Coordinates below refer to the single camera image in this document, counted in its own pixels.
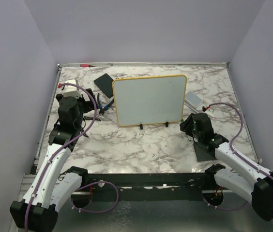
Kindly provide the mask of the yellow framed whiteboard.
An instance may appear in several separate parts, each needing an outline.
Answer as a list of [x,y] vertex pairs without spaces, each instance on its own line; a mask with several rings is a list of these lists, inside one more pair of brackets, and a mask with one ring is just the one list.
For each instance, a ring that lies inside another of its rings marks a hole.
[[120,127],[176,123],[182,119],[187,77],[183,74],[112,82]]

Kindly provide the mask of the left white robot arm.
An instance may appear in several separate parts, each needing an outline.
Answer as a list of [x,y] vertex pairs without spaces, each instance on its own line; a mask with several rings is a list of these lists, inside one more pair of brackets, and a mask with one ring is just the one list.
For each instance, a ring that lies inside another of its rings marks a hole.
[[70,157],[82,130],[83,115],[98,109],[92,90],[86,89],[89,101],[74,85],[64,85],[56,95],[59,103],[58,120],[49,135],[42,165],[21,201],[13,201],[10,213],[20,229],[32,232],[53,231],[58,214],[71,194],[85,190],[88,178],[80,172],[70,171],[67,180],[57,183],[63,165]]

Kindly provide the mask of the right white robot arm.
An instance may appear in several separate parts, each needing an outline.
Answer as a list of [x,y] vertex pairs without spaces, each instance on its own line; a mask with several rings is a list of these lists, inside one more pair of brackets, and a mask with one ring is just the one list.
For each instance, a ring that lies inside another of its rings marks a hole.
[[224,163],[206,170],[207,188],[227,188],[250,203],[260,218],[273,219],[273,171],[232,148],[227,138],[214,132],[206,113],[191,113],[180,123],[180,130],[195,140],[196,154],[207,154]]

